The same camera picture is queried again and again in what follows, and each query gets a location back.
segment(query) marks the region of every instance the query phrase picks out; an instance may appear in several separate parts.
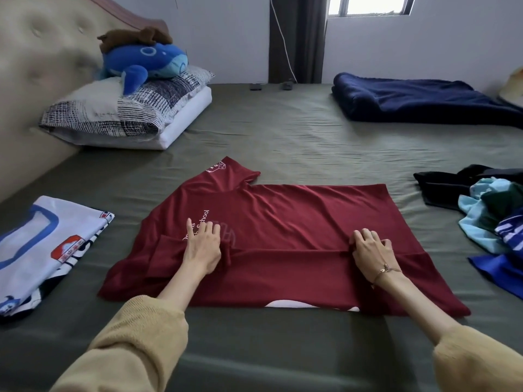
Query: navy blue blanket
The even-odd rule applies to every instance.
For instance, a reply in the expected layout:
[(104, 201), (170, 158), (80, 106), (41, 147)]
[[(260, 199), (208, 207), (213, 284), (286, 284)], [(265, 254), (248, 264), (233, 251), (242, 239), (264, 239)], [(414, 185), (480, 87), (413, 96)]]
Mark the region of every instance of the navy blue blanket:
[(361, 78), (342, 72), (334, 78), (332, 93), (354, 121), (523, 128), (523, 112), (462, 81)]

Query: window frame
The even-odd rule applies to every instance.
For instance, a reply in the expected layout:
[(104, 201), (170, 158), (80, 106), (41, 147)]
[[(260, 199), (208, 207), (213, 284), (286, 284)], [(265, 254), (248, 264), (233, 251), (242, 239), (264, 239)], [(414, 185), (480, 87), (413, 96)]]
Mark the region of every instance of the window frame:
[(412, 11), (412, 5), (414, 0), (405, 0), (403, 2), (403, 8), (400, 12), (396, 13), (355, 13), (348, 14), (347, 9), (349, 7), (349, 0), (341, 0), (339, 3), (339, 11), (335, 15), (329, 15), (329, 18), (352, 18), (352, 17), (373, 17), (373, 16), (400, 16), (400, 15), (410, 15)]

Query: hand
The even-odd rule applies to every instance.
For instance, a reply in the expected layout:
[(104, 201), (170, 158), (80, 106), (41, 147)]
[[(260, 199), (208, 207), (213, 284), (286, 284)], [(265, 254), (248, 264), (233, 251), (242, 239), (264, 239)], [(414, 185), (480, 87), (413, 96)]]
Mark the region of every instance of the hand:
[(222, 256), (220, 253), (220, 225), (216, 224), (213, 227), (212, 222), (200, 222), (195, 235), (192, 221), (188, 218), (187, 236), (183, 265), (194, 265), (201, 268), (205, 274), (210, 274)]
[[(390, 268), (401, 270), (389, 239), (380, 240), (376, 231), (369, 231), (366, 228), (361, 230), (361, 232), (354, 231), (354, 239), (356, 241), (356, 250), (353, 255), (356, 260), (356, 266), (370, 283), (376, 282), (377, 285), (380, 285), (380, 281), (385, 279), (384, 275), (379, 277), (381, 276), (380, 270), (384, 268), (385, 263)], [(399, 272), (390, 271), (385, 275), (393, 273)]]

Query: curtain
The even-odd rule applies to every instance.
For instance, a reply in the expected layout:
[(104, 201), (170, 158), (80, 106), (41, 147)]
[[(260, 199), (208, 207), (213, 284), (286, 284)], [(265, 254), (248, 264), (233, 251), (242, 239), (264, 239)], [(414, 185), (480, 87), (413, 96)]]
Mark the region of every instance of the curtain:
[[(300, 84), (322, 82), (329, 0), (272, 0), (290, 65)], [(292, 80), (284, 42), (270, 8), (269, 82)]]

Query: white wall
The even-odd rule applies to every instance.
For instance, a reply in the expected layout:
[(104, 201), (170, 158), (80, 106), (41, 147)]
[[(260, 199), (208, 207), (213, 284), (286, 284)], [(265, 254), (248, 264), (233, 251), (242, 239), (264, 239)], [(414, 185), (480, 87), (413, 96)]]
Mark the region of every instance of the white wall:
[(523, 65), (523, 0), (415, 0), (410, 16), (329, 19), (323, 82), (463, 80), (494, 93)]
[(216, 74), (215, 84), (267, 82), (269, 0), (114, 0), (167, 22), (189, 62)]

